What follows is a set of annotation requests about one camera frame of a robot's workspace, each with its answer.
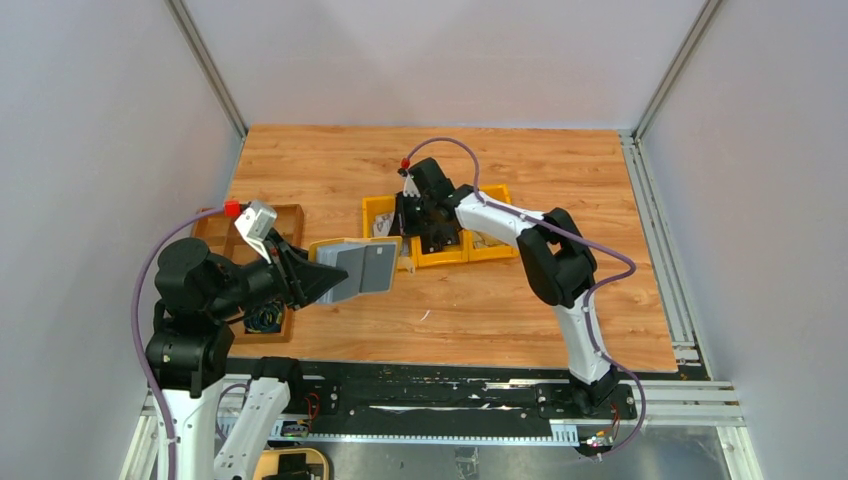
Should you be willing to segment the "yellow leather card holder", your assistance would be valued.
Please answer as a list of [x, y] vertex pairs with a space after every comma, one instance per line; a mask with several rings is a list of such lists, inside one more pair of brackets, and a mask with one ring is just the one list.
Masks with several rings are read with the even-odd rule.
[[398, 271], [402, 245], [399, 236], [337, 238], [312, 243], [308, 248], [310, 261], [347, 274], [316, 303], [333, 305], [363, 295], [389, 292]]

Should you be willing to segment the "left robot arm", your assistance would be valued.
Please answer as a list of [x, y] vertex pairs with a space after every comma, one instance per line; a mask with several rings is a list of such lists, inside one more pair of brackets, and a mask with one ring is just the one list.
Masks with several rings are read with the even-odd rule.
[[180, 239], [157, 259], [160, 295], [145, 360], [154, 382], [157, 418], [165, 431], [161, 472], [170, 479], [251, 479], [272, 426], [304, 395], [298, 360], [263, 357], [255, 365], [235, 426], [215, 445], [219, 401], [235, 335], [229, 325], [279, 303], [299, 310], [347, 279], [345, 270], [314, 263], [276, 231], [270, 252], [239, 265], [199, 238]]

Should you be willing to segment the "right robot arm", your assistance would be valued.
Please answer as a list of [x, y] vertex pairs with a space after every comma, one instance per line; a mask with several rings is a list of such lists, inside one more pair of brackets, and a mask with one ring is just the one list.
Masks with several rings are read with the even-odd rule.
[[456, 187], [437, 161], [403, 160], [392, 234], [408, 238], [421, 258], [463, 244], [465, 232], [489, 236], [518, 251], [527, 282], [552, 307], [566, 342], [571, 401], [589, 415], [618, 381], [607, 356], [591, 290], [597, 262], [569, 213], [516, 208], [471, 185]]

